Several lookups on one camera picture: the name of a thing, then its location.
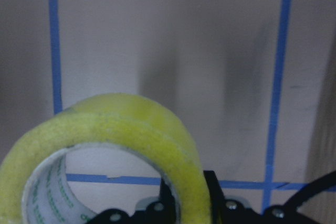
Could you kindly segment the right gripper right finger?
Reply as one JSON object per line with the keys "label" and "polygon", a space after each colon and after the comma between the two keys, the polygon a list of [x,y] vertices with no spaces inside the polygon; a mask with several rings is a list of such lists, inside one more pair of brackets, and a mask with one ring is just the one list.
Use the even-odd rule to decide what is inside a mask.
{"label": "right gripper right finger", "polygon": [[212,223],[312,223],[312,219],[285,205],[273,205],[258,214],[240,201],[227,199],[212,170],[203,171],[211,199]]}

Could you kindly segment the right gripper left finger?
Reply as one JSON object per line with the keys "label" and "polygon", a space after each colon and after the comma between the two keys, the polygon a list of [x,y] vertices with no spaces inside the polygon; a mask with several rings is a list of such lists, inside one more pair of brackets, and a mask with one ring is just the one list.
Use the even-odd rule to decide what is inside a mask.
{"label": "right gripper left finger", "polygon": [[158,197],[143,199],[139,203],[141,207],[132,215],[118,208],[110,208],[97,214],[93,218],[93,223],[181,223],[177,200],[164,180],[161,180]]}

